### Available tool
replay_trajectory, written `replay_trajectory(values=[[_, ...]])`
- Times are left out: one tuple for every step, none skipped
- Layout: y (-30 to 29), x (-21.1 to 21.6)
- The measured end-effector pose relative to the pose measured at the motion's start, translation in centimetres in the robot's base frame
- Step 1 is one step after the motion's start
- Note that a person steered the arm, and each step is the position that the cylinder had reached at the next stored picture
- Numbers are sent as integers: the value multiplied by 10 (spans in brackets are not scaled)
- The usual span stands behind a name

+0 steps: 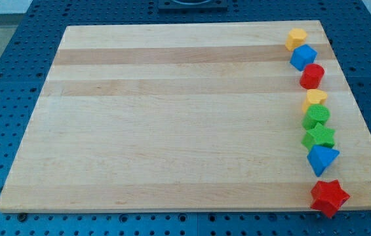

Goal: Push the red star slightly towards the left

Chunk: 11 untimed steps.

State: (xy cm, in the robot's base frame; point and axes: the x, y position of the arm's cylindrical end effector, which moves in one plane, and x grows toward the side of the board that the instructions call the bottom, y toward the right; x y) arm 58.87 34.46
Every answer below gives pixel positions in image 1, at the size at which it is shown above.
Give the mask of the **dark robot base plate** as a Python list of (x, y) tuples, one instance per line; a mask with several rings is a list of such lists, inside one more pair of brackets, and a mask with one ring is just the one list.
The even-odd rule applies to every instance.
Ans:
[(158, 10), (225, 10), (228, 0), (158, 0)]

